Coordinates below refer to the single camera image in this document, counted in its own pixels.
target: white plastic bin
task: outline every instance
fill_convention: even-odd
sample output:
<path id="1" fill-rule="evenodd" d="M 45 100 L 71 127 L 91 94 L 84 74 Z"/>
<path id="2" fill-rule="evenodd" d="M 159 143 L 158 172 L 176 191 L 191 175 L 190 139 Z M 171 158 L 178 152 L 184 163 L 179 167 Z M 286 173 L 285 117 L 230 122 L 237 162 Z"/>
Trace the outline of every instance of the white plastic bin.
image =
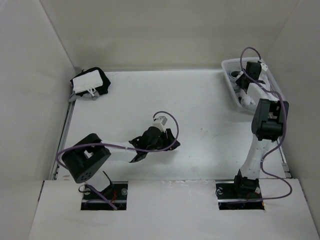
<path id="1" fill-rule="evenodd" d="M 247 62 L 249 61 L 258 61 L 259 58 L 258 57 L 244 57 L 242 58 L 242 63 L 243 63 L 243 67 L 246 66 Z M 229 59 L 229 60 L 224 60 L 221 63 L 222 69 L 223 69 L 223 74 L 224 74 L 224 80 L 230 90 L 231 96 L 233 98 L 234 103 L 236 104 L 236 110 L 239 112 L 250 112 L 250 113 L 254 113 L 253 111 L 250 111 L 244 107 L 241 106 L 236 93 L 231 85 L 230 79 L 229 79 L 229 73 L 231 71 L 241 71 L 241 66 L 240 66 L 240 58 L 234 58 L 234 59 Z M 268 77 L 268 80 L 270 82 L 270 89 L 273 91 L 277 91 L 281 94 L 283 100 L 285 99 L 283 93 L 281 92 L 274 76 L 271 74 L 270 70 L 268 69 L 266 72 L 266 76 Z"/>

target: white wall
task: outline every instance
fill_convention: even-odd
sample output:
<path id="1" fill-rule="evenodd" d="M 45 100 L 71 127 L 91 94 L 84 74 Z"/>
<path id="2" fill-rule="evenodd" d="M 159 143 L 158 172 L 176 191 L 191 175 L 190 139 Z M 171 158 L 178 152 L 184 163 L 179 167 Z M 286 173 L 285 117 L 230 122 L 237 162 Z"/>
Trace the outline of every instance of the white wall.
<path id="1" fill-rule="evenodd" d="M 0 0 L 0 239 L 26 240 L 73 66 L 38 0 Z"/>
<path id="2" fill-rule="evenodd" d="M 266 61 L 289 101 L 284 152 L 320 231 L 320 0 L 300 0 Z"/>
<path id="3" fill-rule="evenodd" d="M 41 0 L 74 66 L 220 67 L 266 55 L 298 0 Z"/>

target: white tabletop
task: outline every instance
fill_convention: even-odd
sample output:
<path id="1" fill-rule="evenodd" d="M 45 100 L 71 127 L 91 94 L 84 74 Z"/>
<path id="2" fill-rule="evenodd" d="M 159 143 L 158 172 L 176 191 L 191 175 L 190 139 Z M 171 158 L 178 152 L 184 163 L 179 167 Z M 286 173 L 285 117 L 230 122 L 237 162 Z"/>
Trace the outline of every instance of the white tabletop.
<path id="1" fill-rule="evenodd" d="M 319 240 L 297 179 L 287 198 L 265 210 L 219 210 L 215 181 L 128 183 L 127 209 L 81 211 L 73 181 L 46 181 L 29 240 Z M 281 180 L 260 180 L 264 197 L 286 194 Z"/>
<path id="2" fill-rule="evenodd" d="M 149 153 L 137 163 L 108 162 L 102 166 L 113 181 L 233 179 L 252 142 L 253 115 L 235 110 L 221 70 L 106 72 L 109 93 L 96 101 L 77 99 L 65 147 L 88 134 L 125 142 L 141 136 L 157 111 L 173 114 L 180 126 L 174 151 Z M 176 134 L 168 117 L 167 128 Z M 265 170 L 285 177 L 282 156 L 267 157 Z M 57 179 L 72 180 L 60 168 Z"/>

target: cable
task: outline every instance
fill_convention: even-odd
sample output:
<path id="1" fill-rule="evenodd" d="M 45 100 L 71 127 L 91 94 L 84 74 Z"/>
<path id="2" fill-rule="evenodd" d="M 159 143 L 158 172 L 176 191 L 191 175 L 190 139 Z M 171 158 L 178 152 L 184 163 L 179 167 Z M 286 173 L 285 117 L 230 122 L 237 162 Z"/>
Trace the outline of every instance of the cable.
<path id="1" fill-rule="evenodd" d="M 285 137 L 286 137 L 286 133 L 287 133 L 287 113 L 286 113 L 286 109 L 285 109 L 285 104 L 284 104 L 284 101 L 282 99 L 282 96 L 279 92 L 277 91 L 271 91 L 271 90 L 267 90 L 265 89 L 259 82 L 257 82 L 256 80 L 254 80 L 252 77 L 250 77 L 246 70 L 244 69 L 244 66 L 243 66 L 243 63 L 242 63 L 242 58 L 244 56 L 244 53 L 246 52 L 246 50 L 248 49 L 251 49 L 253 51 L 255 51 L 258 56 L 259 56 L 259 59 L 261 60 L 261 55 L 260 53 L 258 52 L 258 50 L 256 50 L 255 48 L 251 47 L 251 46 L 248 46 L 246 47 L 242 53 L 241 53 L 241 56 L 240 56 L 240 66 L 241 66 L 241 70 L 243 71 L 243 74 L 250 80 L 252 81 L 253 83 L 257 84 L 263 91 L 265 91 L 266 93 L 269 93 L 269 94 L 276 94 L 277 97 L 279 98 L 279 101 L 280 101 L 280 105 L 281 105 L 281 109 L 283 110 L 283 133 L 282 133 L 282 138 L 280 140 L 280 142 L 278 143 L 278 145 L 276 147 L 274 147 L 273 149 L 271 149 L 270 151 L 268 151 L 265 155 L 263 155 L 262 159 L 261 159 L 261 162 L 260 162 L 260 167 L 261 167 L 261 171 L 268 175 L 268 176 L 271 176 L 273 178 L 276 178 L 276 179 L 279 179 L 283 182 L 285 182 L 289 188 L 290 188 L 290 191 L 289 193 L 285 194 L 285 195 L 282 195 L 282 196 L 275 196 L 275 197 L 262 197 L 262 198 L 255 198 L 255 199 L 248 199 L 248 200 L 244 200 L 244 201 L 232 201 L 230 202 L 230 204 L 242 204 L 242 203 L 251 203 L 251 202 L 257 202 L 257 201 L 263 201 L 263 200 L 275 200 L 275 199 L 283 199 L 283 198 L 286 198 L 288 197 L 289 195 L 292 194 L 293 192 L 293 188 L 292 186 L 290 185 L 290 183 L 288 181 L 286 181 L 284 178 L 282 177 L 279 177 L 279 176 L 276 176 L 274 174 L 271 174 L 269 172 L 266 172 L 265 169 L 264 169 L 264 161 L 266 159 L 266 157 L 273 153 L 275 150 L 277 150 L 278 148 L 281 147 L 281 145 L 284 143 L 284 140 L 285 140 Z"/>
<path id="2" fill-rule="evenodd" d="M 178 136 L 179 136 L 179 124 L 178 124 L 178 121 L 176 120 L 176 118 L 169 112 L 167 111 L 157 111 L 154 115 L 153 115 L 153 118 L 155 118 L 155 116 L 157 114 L 167 114 L 169 115 L 173 121 L 175 122 L 175 125 L 176 125 L 176 136 L 173 140 L 173 142 L 163 148 L 163 149 L 159 149 L 159 150 L 145 150 L 145 149 L 139 149 L 139 148 L 133 148 L 133 147 L 125 147 L 125 146 L 120 146 L 120 145 L 115 145 L 115 144 L 109 144 L 109 143 L 102 143 L 102 142 L 99 142 L 99 143 L 88 143 L 88 144 L 81 144 L 81 145 L 77 145 L 77 146 L 72 146 L 72 147 L 69 147 L 69 148 L 66 148 L 66 149 L 63 149 L 61 150 L 60 152 L 58 152 L 56 155 L 55 155 L 55 161 L 60 165 L 62 166 L 63 168 L 65 169 L 68 169 L 66 167 L 66 165 L 64 165 L 60 160 L 59 160 L 59 156 L 63 153 L 66 153 L 66 152 L 69 152 L 69 151 L 72 151 L 72 150 L 75 150 L 75 149 L 81 149 L 81 148 L 86 148 L 86 147 L 93 147 L 93 146 L 104 146 L 104 147 L 110 147 L 110 148 L 116 148 L 116 149 L 124 149 L 124 150 L 131 150 L 131 151 L 139 151 L 139 152 L 144 152 L 144 153 L 158 153 L 158 152 L 163 152 L 163 151 L 166 151 L 168 149 L 170 149 L 177 141 L 178 139 Z M 115 205 L 113 205 L 107 198 L 105 198 L 105 196 L 103 196 L 98 190 L 96 190 L 93 186 L 87 184 L 87 186 L 94 192 L 96 193 L 99 197 L 101 197 L 107 204 L 109 204 L 113 209 L 117 210 L 117 207 Z"/>

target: white cloth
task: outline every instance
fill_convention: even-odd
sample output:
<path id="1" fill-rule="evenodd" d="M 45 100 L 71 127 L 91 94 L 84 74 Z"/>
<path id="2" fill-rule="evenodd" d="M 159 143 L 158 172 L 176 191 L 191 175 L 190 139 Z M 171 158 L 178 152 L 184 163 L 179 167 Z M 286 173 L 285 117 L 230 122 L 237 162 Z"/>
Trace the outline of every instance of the white cloth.
<path id="1" fill-rule="evenodd" d="M 72 81 L 73 91 L 76 94 L 88 91 L 92 95 L 95 93 L 97 87 L 100 87 L 104 84 L 98 70 L 77 76 Z"/>

